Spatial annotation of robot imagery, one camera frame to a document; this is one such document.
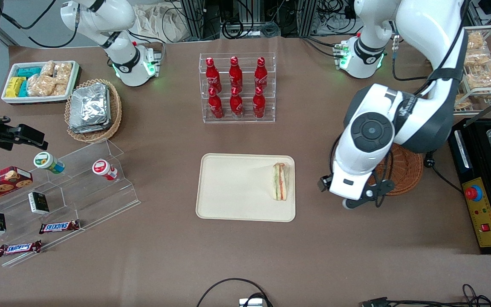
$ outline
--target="red emergency stop button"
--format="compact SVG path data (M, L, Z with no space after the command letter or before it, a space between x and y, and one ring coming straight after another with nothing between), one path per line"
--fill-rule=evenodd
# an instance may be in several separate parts
M471 187L468 187L464 191L465 198L468 200L472 200L474 202L478 202L479 200L482 199L482 190L479 186L473 185Z

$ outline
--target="small jar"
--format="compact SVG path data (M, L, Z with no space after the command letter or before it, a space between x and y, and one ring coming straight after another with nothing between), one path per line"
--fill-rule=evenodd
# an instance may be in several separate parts
M55 159L55 157L53 155L51 155L50 153L48 153L46 151L39 152L35 156L35 158L33 158L33 164L37 168L42 168L42 169L52 171L53 174L62 173L64 171L64 169L66 168L66 165L64 164L64 162L62 162L58 159Z
M92 165L92 171L96 175L105 177L107 180L114 180L118 175L117 169L104 159L99 159L94 162L94 165Z

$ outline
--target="white bag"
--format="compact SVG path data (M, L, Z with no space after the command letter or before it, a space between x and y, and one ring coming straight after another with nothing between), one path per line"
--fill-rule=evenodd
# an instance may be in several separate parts
M181 10L179 2L173 4ZM139 35L157 37L168 43L175 43L189 37L187 25L184 24L185 17L170 2L136 4L134 11Z

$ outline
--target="snickers bar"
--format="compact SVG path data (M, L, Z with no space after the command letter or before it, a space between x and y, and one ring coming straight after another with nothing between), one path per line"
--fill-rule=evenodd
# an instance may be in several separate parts
M59 231L74 231L80 229L79 220L60 222L52 224L41 224L41 230L39 234L42 235L45 232L59 232Z
M0 247L0 257L14 255L16 253L22 252L40 252L41 251L41 241L36 241L34 243L18 244L18 245L1 245Z

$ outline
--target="teal package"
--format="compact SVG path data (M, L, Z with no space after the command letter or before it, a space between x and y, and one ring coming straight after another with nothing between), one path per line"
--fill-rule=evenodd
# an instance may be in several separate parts
M16 76L24 76L26 78L29 78L39 73L41 73L41 67L24 67L18 69L18 71L16 72Z
M20 86L20 91L18 92L18 97L28 97L28 82L24 81L22 82L22 85Z

